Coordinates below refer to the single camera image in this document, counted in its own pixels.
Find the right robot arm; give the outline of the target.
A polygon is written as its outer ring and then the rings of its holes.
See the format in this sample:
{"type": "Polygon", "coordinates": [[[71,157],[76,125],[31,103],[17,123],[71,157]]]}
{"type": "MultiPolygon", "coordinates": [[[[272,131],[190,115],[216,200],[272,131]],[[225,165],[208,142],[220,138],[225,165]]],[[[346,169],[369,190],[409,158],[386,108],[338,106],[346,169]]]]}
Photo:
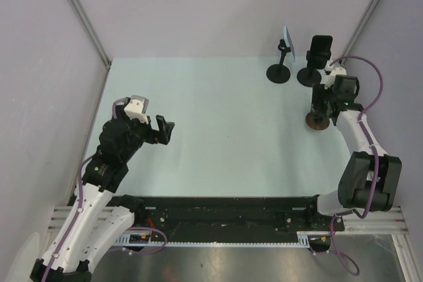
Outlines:
{"type": "Polygon", "coordinates": [[[330,75],[325,84],[313,87],[306,124],[316,131],[333,125],[343,136],[350,159],[337,190],[320,195],[317,207],[306,211],[310,229],[322,229],[329,215],[351,212],[364,218],[393,206],[402,162],[388,155],[371,132],[364,107],[355,101],[359,87],[358,78],[349,75],[330,75]]]}

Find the black phone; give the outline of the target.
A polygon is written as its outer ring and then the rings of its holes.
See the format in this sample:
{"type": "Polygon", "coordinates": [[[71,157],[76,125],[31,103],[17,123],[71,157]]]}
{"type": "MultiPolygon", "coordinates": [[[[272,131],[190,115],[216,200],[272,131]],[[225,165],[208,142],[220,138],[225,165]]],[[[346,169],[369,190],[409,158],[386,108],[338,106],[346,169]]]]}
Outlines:
{"type": "Polygon", "coordinates": [[[321,57],[329,60],[333,37],[330,35],[314,35],[311,40],[310,54],[313,57],[321,57]]]}

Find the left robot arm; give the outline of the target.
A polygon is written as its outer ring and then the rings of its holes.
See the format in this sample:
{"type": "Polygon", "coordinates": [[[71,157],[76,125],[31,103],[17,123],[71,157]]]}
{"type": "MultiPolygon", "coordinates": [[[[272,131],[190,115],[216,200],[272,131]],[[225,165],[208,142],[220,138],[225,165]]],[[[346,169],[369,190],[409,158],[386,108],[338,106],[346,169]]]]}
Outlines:
{"type": "Polygon", "coordinates": [[[174,123],[156,117],[141,122],[120,114],[108,120],[99,135],[96,153],[82,163],[78,176],[78,195],[58,235],[37,259],[32,281],[90,281],[102,257],[129,228],[145,224],[144,202],[130,195],[122,196],[110,216],[95,224],[128,173],[128,162],[144,143],[168,145],[174,123]]]}

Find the wooden base phone stand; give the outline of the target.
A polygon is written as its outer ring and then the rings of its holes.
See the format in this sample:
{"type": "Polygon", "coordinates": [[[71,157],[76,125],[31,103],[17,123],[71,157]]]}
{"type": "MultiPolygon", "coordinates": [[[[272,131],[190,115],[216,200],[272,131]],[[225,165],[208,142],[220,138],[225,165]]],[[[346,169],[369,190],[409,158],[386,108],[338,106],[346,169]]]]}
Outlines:
{"type": "Polygon", "coordinates": [[[320,112],[310,111],[305,117],[305,123],[315,131],[323,131],[329,127],[330,119],[320,112]]]}

